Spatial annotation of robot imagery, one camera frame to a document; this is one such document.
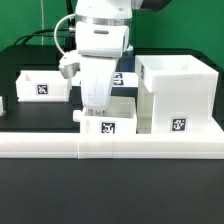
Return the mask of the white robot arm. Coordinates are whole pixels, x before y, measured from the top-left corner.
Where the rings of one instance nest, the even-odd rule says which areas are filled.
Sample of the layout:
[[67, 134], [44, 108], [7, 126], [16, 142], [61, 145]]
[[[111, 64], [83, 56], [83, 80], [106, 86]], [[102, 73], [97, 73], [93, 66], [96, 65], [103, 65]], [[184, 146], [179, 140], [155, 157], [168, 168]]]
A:
[[113, 76], [129, 47], [133, 10], [158, 12], [172, 0], [77, 0], [76, 48], [83, 106], [104, 111]]

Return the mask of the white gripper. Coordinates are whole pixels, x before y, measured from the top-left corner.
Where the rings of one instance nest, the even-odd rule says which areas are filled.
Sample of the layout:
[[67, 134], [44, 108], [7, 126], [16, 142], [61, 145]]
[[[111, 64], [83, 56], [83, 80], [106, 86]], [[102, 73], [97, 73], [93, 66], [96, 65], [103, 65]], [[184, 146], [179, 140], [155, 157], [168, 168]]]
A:
[[107, 109], [117, 62], [117, 58], [81, 57], [81, 99], [86, 109]]

